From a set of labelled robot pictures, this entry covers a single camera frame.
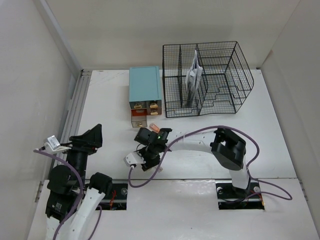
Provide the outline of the wooden drawer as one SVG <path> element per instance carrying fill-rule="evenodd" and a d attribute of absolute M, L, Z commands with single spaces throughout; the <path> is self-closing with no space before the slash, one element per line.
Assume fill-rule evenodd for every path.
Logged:
<path fill-rule="evenodd" d="M 147 110 L 146 109 L 132 109 L 131 110 L 131 125 L 133 128 L 146 128 L 147 124 Z"/>
<path fill-rule="evenodd" d="M 148 116 L 158 116 L 162 114 L 162 108 L 147 108 L 147 115 Z"/>

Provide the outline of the teal wooden drawer box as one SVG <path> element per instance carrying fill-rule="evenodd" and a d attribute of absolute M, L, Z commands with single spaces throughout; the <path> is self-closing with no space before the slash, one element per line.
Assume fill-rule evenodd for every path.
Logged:
<path fill-rule="evenodd" d="M 129 69 L 129 106 L 131 110 L 162 109 L 162 85 L 158 66 Z"/>

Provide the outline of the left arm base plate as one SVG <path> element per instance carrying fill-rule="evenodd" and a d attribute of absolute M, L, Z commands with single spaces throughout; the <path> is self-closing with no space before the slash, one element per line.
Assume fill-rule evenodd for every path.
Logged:
<path fill-rule="evenodd" d="M 105 196 L 100 206 L 104 211 L 125 211 L 127 209 L 128 183 L 116 181 L 112 184 L 112 190 Z"/>

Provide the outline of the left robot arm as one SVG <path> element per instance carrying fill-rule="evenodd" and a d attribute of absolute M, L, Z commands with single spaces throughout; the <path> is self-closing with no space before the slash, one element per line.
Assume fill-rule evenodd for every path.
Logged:
<path fill-rule="evenodd" d="M 42 150 L 60 162 L 49 174 L 50 191 L 45 214 L 47 240 L 82 240 L 87 223 L 102 199 L 111 195 L 113 180 L 97 172 L 85 183 L 87 161 L 103 145 L 102 125 L 67 143 L 59 143 L 55 136 L 48 137 Z"/>

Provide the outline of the orange highlighter marker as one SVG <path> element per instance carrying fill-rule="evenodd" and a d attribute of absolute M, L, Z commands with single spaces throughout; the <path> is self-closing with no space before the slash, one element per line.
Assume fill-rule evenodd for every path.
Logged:
<path fill-rule="evenodd" d="M 159 128 L 156 124 L 154 124 L 154 123 L 151 123 L 151 124 L 149 125 L 149 128 L 150 128 L 152 131 L 156 132 L 156 133 L 159 133 L 159 132 L 160 132 L 160 128 Z"/>

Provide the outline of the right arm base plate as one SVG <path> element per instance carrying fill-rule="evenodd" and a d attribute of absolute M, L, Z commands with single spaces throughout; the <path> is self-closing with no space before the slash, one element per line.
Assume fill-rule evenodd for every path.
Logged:
<path fill-rule="evenodd" d="M 217 181 L 216 192 L 219 210 L 264 210 L 260 185 L 252 181 L 247 189 L 235 188 L 231 181 Z"/>

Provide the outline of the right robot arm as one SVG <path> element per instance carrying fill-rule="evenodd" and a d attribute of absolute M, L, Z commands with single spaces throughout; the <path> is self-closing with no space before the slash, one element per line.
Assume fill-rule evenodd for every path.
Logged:
<path fill-rule="evenodd" d="M 180 150 L 209 153 L 229 170 L 231 190 L 235 196 L 244 198 L 250 192 L 251 179 L 245 164 L 246 142 L 228 128 L 183 133 L 171 128 L 155 132 L 142 127 L 134 140 L 143 147 L 127 155 L 125 160 L 129 166 L 141 165 L 142 170 L 147 171 L 160 165 L 161 153 Z"/>

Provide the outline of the white Canon paper booklet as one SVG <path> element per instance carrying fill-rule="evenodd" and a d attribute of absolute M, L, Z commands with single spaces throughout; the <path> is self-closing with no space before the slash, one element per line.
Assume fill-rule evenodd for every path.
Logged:
<path fill-rule="evenodd" d="M 186 107 L 191 107 L 195 99 L 196 92 L 199 88 L 199 84 L 202 77 L 203 68 L 199 64 L 198 52 L 194 50 L 194 57 L 192 65 L 188 70 L 185 78 L 185 88 L 187 93 L 187 99 L 185 101 Z"/>

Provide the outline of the aluminium frame rail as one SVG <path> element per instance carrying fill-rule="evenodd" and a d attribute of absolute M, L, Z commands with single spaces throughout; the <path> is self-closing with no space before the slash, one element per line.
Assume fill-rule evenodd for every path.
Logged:
<path fill-rule="evenodd" d="M 66 117 L 62 121 L 62 131 L 58 135 L 60 143 L 66 143 L 69 137 L 78 134 L 91 75 L 91 70 L 82 69 L 79 72 L 75 87 L 66 102 Z"/>

